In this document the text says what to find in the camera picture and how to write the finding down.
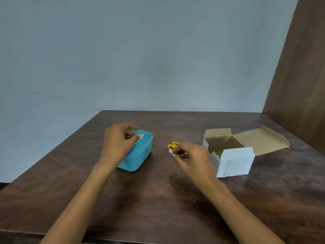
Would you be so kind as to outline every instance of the tabletop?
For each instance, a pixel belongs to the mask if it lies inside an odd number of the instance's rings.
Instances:
[[[85,238],[238,243],[167,145],[202,144],[209,128],[236,134],[263,124],[284,135],[290,148],[255,157],[248,175],[220,180],[287,244],[325,240],[325,156],[263,114],[227,112],[101,111],[0,191],[2,234],[45,234],[99,159],[105,128],[121,122],[151,132],[152,152],[137,171],[112,174]]]

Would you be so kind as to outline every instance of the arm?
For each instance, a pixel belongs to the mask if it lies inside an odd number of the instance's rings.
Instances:
[[[188,162],[179,155],[182,151],[189,154]],[[204,146],[181,143],[173,153],[177,164],[212,202],[240,244],[284,244],[218,180]]]
[[[41,244],[79,244],[86,232],[95,203],[108,178],[139,139],[134,125],[115,124],[105,130],[103,151],[86,182],[62,212]]]

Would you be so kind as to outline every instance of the hand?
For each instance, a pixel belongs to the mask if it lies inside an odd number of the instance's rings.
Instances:
[[[138,127],[130,123],[114,124],[105,130],[104,145],[100,156],[100,163],[109,163],[116,168],[128,154],[141,134],[135,134],[131,130]]]
[[[189,161],[181,158],[180,152],[187,152]],[[201,145],[184,142],[173,149],[175,161],[179,167],[193,180],[197,187],[214,184],[218,181],[211,164],[208,150]]]

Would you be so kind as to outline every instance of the blue box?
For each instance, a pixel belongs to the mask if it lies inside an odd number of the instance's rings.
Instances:
[[[136,171],[150,154],[152,146],[151,133],[142,130],[132,131],[134,133],[144,134],[144,138],[136,141],[134,148],[118,165],[118,168],[127,171]]]

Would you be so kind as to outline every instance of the person's right forearm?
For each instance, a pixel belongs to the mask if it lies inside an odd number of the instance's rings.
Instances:
[[[284,244],[219,180],[202,185],[200,189],[216,207],[240,244]]]

